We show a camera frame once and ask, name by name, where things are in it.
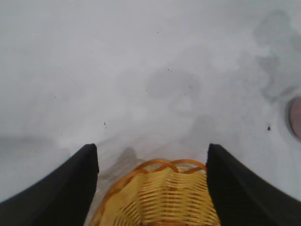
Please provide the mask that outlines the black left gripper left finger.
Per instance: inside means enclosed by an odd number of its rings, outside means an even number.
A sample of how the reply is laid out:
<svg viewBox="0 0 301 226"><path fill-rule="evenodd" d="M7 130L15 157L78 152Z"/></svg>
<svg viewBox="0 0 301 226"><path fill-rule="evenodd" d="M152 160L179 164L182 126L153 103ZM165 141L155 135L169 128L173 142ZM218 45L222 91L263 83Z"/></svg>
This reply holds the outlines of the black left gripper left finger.
<svg viewBox="0 0 301 226"><path fill-rule="evenodd" d="M42 180L1 202L2 226L82 226L99 173L95 144L84 145Z"/></svg>

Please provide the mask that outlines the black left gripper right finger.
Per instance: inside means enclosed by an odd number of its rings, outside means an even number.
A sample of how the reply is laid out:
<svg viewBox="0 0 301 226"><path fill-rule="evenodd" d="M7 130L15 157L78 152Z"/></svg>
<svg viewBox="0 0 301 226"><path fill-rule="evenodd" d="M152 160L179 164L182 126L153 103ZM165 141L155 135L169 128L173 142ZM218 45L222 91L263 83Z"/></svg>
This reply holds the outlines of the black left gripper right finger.
<svg viewBox="0 0 301 226"><path fill-rule="evenodd" d="M299 226L301 202L243 165L221 145L207 152L207 186L223 226Z"/></svg>

